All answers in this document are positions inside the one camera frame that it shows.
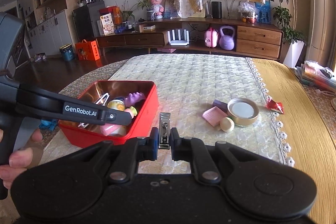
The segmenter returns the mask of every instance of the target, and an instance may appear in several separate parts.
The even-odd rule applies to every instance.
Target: purple dinosaur toy
[[[134,106],[135,103],[140,102],[141,100],[145,100],[145,99],[146,99],[146,96],[142,92],[130,93],[125,98],[125,107]]]

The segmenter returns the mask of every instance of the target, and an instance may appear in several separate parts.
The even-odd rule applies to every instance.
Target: drawer
[[[153,34],[130,34],[125,36],[127,46],[154,46],[162,47],[165,39],[162,33]]]
[[[237,39],[236,51],[241,53],[278,58],[280,52],[280,46],[262,42]]]
[[[96,38],[98,47],[126,46],[124,35],[107,35]]]
[[[281,44],[281,34],[281,32],[264,30],[259,28],[245,26],[237,27],[237,39],[258,41],[279,46]]]

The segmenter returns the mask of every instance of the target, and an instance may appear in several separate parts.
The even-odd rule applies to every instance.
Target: beige ball
[[[221,130],[223,130],[224,132],[230,132],[235,127],[235,123],[229,117],[223,118],[219,124]]]

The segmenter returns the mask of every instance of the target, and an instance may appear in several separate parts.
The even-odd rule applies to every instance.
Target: black speaker
[[[222,2],[220,1],[212,1],[212,18],[222,18]]]

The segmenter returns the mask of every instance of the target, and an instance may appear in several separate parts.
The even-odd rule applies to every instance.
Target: red wrapped candy
[[[266,102],[267,102],[266,107],[267,107],[269,110],[276,111],[276,112],[278,112],[278,113],[280,113],[280,114],[285,114],[285,112],[284,112],[284,107],[283,107],[282,103],[280,103],[280,102],[277,103],[277,102],[273,101],[273,100],[270,99],[270,98],[267,98],[267,99],[266,99]]]

